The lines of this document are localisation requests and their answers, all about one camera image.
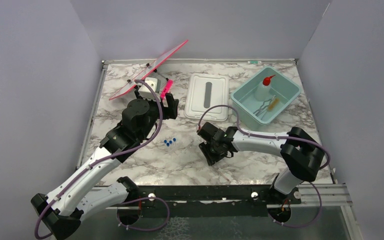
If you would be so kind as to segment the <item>metal wire tongs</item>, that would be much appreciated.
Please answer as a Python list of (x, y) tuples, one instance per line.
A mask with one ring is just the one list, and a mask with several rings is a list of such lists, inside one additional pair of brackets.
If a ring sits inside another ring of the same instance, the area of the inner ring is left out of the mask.
[(267, 111), (267, 108), (269, 107), (269, 105), (275, 100), (276, 96), (273, 95), (271, 98), (269, 98), (268, 100), (265, 100), (263, 101), (262, 105), (253, 112), (253, 114), (257, 117), (259, 117), (261, 114), (263, 114), (264, 112)]

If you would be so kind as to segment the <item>red capped squeeze bottle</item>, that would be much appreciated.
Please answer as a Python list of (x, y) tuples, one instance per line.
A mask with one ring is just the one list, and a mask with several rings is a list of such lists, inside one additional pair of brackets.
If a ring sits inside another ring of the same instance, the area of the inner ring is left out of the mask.
[(254, 98), (257, 101), (265, 101), (269, 98), (270, 96), (270, 89), (271, 89), (271, 81), (272, 78), (275, 77), (276, 75), (271, 75), (265, 77), (261, 83), (259, 83), (256, 87), (256, 90), (254, 92)]

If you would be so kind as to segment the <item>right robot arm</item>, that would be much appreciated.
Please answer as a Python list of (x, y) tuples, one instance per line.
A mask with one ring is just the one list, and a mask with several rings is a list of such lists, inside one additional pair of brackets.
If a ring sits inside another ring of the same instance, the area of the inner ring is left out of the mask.
[(206, 122), (198, 127), (199, 144), (207, 163), (212, 166), (238, 152), (257, 152), (281, 157), (287, 168), (279, 173), (268, 190), (269, 199), (280, 204), (302, 182), (313, 182), (322, 167), (325, 152), (304, 130), (264, 133), (230, 126), (226, 130)]

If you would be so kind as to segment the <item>clear glass rod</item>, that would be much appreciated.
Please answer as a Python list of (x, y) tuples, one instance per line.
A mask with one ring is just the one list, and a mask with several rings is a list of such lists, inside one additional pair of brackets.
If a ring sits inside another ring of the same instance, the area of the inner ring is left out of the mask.
[(212, 167), (213, 168), (213, 170), (216, 172), (216, 173), (218, 173), (224, 180), (226, 180), (228, 183), (230, 183), (231, 182), (231, 180), (228, 178), (228, 177), (226, 177), (218, 168), (216, 168), (216, 167)]

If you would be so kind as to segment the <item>white plastic lid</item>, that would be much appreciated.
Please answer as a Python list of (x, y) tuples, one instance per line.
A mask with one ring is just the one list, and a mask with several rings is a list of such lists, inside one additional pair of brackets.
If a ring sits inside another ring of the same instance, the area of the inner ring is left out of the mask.
[(200, 119), (209, 108), (228, 103), (229, 79), (226, 76), (206, 73), (191, 75), (184, 107), (187, 118)]

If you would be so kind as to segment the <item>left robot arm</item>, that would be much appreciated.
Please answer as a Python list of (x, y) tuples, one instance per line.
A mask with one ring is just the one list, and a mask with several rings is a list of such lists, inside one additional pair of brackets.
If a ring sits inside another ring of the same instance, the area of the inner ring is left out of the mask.
[(99, 191), (92, 188), (134, 152), (149, 144), (164, 120), (177, 118), (179, 100), (171, 93), (165, 95), (165, 100), (167, 106), (160, 99), (131, 100), (121, 113), (121, 121), (107, 132), (78, 170), (54, 190), (37, 193), (31, 199), (39, 216), (34, 229), (36, 239), (54, 236), (65, 240), (92, 215), (115, 204), (135, 203), (136, 186), (127, 177)]

